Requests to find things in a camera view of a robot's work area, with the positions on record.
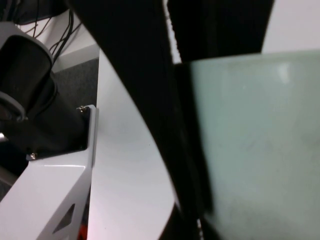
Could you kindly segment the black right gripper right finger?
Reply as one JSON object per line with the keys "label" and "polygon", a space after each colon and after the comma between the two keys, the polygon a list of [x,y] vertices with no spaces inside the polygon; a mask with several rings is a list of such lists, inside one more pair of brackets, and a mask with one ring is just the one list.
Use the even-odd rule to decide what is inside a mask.
{"label": "black right gripper right finger", "polygon": [[182,62],[260,53],[274,1],[169,0]]}

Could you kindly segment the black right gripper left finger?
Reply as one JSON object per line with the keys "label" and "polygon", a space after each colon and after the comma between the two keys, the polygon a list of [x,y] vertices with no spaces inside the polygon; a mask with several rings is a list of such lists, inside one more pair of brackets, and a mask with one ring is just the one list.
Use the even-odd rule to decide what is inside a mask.
{"label": "black right gripper left finger", "polygon": [[184,121],[161,0],[72,0],[69,7],[115,69],[168,171],[174,207],[161,238],[212,240],[204,218],[201,158]]}

